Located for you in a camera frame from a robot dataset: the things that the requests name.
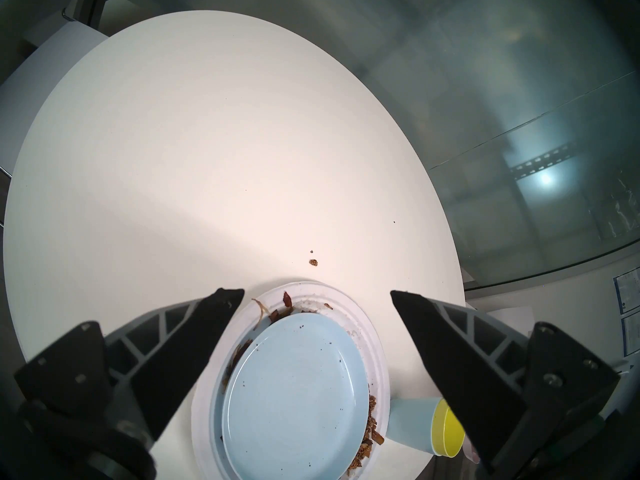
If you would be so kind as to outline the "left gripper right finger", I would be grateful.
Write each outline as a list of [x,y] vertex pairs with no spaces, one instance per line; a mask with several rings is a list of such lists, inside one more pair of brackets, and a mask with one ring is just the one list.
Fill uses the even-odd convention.
[[479,455],[477,473],[579,473],[620,375],[557,326],[529,336],[419,294],[390,297],[423,366]]

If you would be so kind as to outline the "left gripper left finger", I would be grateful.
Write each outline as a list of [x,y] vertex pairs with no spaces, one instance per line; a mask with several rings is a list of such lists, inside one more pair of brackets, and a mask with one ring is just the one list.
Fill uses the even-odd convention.
[[134,439],[158,440],[244,297],[219,288],[107,336],[97,321],[81,322],[14,374],[20,413],[40,433],[73,440],[126,435],[127,427]]

